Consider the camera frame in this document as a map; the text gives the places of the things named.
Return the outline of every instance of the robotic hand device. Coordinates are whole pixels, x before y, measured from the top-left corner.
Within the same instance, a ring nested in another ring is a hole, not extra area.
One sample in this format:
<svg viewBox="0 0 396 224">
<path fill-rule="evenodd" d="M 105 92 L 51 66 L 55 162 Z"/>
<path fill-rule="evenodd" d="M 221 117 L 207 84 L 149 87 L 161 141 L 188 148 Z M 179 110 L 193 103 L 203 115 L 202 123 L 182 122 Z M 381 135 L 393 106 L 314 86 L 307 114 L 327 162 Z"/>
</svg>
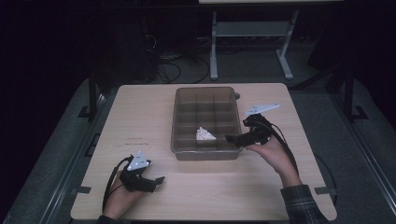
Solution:
<svg viewBox="0 0 396 224">
<path fill-rule="evenodd" d="M 105 210 L 107 199 L 112 193 L 110 189 L 113 179 L 116 176 L 120 165 L 125 161 L 128 161 L 129 163 L 122 169 L 120 173 L 120 181 L 129 191 L 139 190 L 152 193 L 157 188 L 157 185 L 161 185 L 165 179 L 165 176 L 156 178 L 155 180 L 146 179 L 142 176 L 143 172 L 145 172 L 151 164 L 151 161 L 146 160 L 143 154 L 139 151 L 135 157 L 131 155 L 131 157 L 123 159 L 116 167 L 114 167 L 113 173 L 107 182 L 102 210 Z"/>
<path fill-rule="evenodd" d="M 131 162 L 123 168 L 120 174 L 122 184 L 129 191 L 154 192 L 157 185 L 161 185 L 165 177 L 159 177 L 155 180 L 143 178 L 142 174 L 149 167 L 151 161 L 146 160 L 140 151 L 135 157 L 131 155 L 130 160 Z"/>
<path fill-rule="evenodd" d="M 282 145 L 286 154 L 288 154 L 291 163 L 298 173 L 297 163 L 294 159 L 288 144 L 284 141 L 279 134 L 273 129 L 275 126 L 270 121 L 268 121 L 262 114 L 252 114 L 243 120 L 245 127 L 249 127 L 248 133 L 243 133 L 241 135 L 226 135 L 225 138 L 230 143 L 235 143 L 237 147 L 247 147 L 256 143 L 264 145 L 268 142 L 270 137 L 273 135 L 279 143 Z"/>
</svg>

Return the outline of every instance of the person's left hand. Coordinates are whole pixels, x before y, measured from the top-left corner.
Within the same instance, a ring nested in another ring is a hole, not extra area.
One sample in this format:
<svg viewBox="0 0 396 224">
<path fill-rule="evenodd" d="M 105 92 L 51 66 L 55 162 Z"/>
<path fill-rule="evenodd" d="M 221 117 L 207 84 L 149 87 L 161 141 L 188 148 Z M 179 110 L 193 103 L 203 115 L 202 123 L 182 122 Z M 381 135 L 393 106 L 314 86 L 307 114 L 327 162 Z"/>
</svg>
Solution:
<svg viewBox="0 0 396 224">
<path fill-rule="evenodd" d="M 107 199 L 103 216 L 110 217 L 114 220 L 120 219 L 120 217 L 122 217 L 122 215 L 124 215 L 128 209 L 145 193 L 139 190 L 134 190 L 131 192 L 122 186 L 122 182 L 120 181 L 120 171 L 117 173 L 110 192 L 112 193 Z"/>
</svg>

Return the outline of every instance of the wooden table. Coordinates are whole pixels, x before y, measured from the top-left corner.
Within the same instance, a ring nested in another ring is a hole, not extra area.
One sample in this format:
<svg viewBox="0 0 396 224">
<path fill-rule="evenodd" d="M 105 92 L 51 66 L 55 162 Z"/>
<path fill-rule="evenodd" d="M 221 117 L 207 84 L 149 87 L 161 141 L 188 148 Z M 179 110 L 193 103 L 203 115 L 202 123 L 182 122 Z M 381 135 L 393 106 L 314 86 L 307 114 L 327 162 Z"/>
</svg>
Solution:
<svg viewBox="0 0 396 224">
<path fill-rule="evenodd" d="M 71 211 L 74 219 L 97 219 L 107 180 L 123 158 L 139 150 L 152 160 L 143 177 L 165 176 L 124 218 L 145 220 L 287 220 L 279 176 L 258 154 L 243 150 L 232 161 L 178 161 L 170 148 L 175 93 L 181 87 L 233 87 L 240 121 L 252 105 L 280 104 L 263 115 L 285 135 L 301 179 L 330 220 L 336 211 L 289 92 L 278 83 L 122 86 L 108 115 L 82 187 Z M 241 123 L 242 133 L 248 131 Z"/>
</svg>

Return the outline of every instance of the plastic organizer box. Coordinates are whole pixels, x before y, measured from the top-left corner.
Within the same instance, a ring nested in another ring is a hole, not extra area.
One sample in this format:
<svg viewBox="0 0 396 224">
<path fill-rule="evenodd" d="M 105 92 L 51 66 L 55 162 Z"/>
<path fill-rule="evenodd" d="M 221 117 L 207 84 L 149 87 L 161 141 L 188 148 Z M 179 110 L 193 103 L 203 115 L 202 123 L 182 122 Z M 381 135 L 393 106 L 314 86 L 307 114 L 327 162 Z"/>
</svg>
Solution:
<svg viewBox="0 0 396 224">
<path fill-rule="evenodd" d="M 197 140 L 200 127 L 216 140 Z M 235 92 L 231 87 L 180 88 L 176 91 L 171 148 L 180 161 L 235 160 L 241 147 L 225 135 L 241 134 Z"/>
</svg>

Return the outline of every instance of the plaid sleeve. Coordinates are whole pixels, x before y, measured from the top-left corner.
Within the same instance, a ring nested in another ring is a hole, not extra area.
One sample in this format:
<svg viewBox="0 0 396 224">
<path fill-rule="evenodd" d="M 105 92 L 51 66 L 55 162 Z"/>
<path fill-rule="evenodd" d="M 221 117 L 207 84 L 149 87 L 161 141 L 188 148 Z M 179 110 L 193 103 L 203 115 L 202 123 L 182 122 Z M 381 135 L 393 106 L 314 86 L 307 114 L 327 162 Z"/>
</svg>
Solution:
<svg viewBox="0 0 396 224">
<path fill-rule="evenodd" d="M 98 220 L 96 221 L 96 224 L 118 224 L 118 223 L 119 222 L 117 222 L 116 220 L 105 216 L 99 216 Z"/>
<path fill-rule="evenodd" d="M 318 209 L 307 185 L 284 188 L 280 192 L 285 201 L 290 224 L 330 223 Z"/>
</svg>

